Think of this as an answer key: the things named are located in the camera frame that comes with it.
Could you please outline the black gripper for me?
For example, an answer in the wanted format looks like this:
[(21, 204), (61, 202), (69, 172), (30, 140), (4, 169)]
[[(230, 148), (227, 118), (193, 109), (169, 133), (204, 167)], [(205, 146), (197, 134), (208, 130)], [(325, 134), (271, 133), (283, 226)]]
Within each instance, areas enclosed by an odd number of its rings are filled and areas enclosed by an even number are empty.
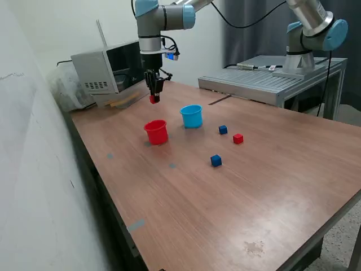
[(145, 70), (144, 79), (151, 96), (153, 96), (153, 103), (158, 103), (160, 101), (160, 93), (163, 90), (164, 80), (159, 78), (155, 81), (155, 72), (159, 73), (160, 68), (162, 68), (162, 54), (142, 54), (141, 61), (142, 67)]

